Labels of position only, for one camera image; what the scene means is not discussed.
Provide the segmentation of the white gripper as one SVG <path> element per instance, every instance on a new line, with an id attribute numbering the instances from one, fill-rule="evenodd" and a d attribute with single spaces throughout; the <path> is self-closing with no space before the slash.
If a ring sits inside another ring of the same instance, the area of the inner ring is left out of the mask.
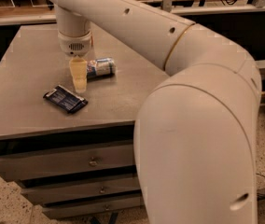
<path id="1" fill-rule="evenodd" d="M 91 50 L 91 32 L 78 37 L 67 36 L 59 32 L 58 40 L 65 54 L 76 56 L 70 60 L 69 67 L 76 92 L 83 93 L 87 89 L 87 62 L 79 56 L 84 56 Z"/>

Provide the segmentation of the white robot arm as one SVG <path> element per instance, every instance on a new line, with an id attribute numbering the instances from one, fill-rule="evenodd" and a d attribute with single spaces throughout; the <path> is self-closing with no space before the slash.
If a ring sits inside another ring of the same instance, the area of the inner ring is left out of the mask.
<path id="1" fill-rule="evenodd" d="M 135 119 L 150 224 L 257 224 L 261 77 L 238 44 L 135 0 L 50 0 L 168 74 Z"/>

